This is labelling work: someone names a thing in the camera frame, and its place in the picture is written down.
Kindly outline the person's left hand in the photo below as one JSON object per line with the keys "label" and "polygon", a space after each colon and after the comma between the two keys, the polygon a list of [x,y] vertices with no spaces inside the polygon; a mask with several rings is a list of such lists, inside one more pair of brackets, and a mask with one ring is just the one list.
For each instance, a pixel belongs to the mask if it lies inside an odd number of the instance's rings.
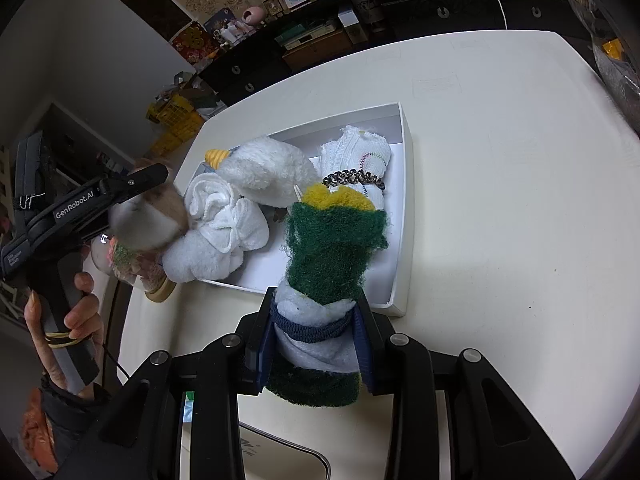
{"label": "person's left hand", "polygon": [[[93,293],[94,279],[85,271],[74,276],[74,286],[81,293],[81,298],[65,315],[64,326],[73,340],[88,340],[93,344],[94,355],[98,360],[102,356],[104,343],[104,325],[99,314],[100,300]],[[50,382],[56,388],[72,392],[70,381],[55,359],[53,349],[49,346],[42,328],[42,301],[37,289],[31,288],[27,304],[24,309],[25,321],[32,337],[32,344],[40,359],[44,371]]]}

